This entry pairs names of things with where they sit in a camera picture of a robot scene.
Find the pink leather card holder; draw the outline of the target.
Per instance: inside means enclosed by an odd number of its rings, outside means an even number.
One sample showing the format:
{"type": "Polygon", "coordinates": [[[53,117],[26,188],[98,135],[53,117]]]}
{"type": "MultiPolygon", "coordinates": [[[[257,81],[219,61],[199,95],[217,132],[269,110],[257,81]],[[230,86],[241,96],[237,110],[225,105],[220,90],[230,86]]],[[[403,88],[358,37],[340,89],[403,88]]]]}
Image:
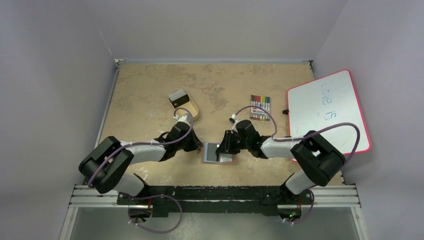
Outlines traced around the pink leather card holder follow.
{"type": "Polygon", "coordinates": [[[235,155],[226,153],[216,153],[220,146],[216,142],[205,142],[201,150],[201,163],[202,164],[215,164],[215,165],[232,165],[236,163],[235,155]]]}

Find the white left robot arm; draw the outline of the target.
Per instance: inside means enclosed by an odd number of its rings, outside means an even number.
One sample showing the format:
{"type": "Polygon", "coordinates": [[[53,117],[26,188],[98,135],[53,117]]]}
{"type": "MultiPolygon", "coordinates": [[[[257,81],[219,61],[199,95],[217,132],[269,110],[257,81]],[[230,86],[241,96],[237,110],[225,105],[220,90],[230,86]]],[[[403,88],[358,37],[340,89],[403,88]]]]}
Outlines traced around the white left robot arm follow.
{"type": "Polygon", "coordinates": [[[126,142],[114,136],[106,137],[80,163],[78,170],[87,179],[87,186],[100,194],[118,191],[142,205],[149,199],[149,191],[145,188],[147,183],[135,173],[127,172],[131,164],[164,162],[178,151],[192,152],[202,147],[193,122],[182,117],[170,131],[149,142],[126,142]]]}

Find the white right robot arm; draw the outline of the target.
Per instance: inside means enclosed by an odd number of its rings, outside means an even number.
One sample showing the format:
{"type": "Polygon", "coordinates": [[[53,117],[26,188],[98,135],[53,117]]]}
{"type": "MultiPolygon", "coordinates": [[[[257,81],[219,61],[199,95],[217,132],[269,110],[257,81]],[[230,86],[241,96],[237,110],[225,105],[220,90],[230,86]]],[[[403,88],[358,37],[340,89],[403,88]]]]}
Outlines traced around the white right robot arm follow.
{"type": "Polygon", "coordinates": [[[282,185],[280,196],[288,204],[300,198],[303,191],[315,187],[325,187],[346,163],[344,155],[315,130],[296,140],[293,138],[273,138],[261,135],[250,120],[242,120],[226,130],[216,155],[237,155],[247,150],[260,159],[294,159],[300,170],[292,174],[282,185]]]}

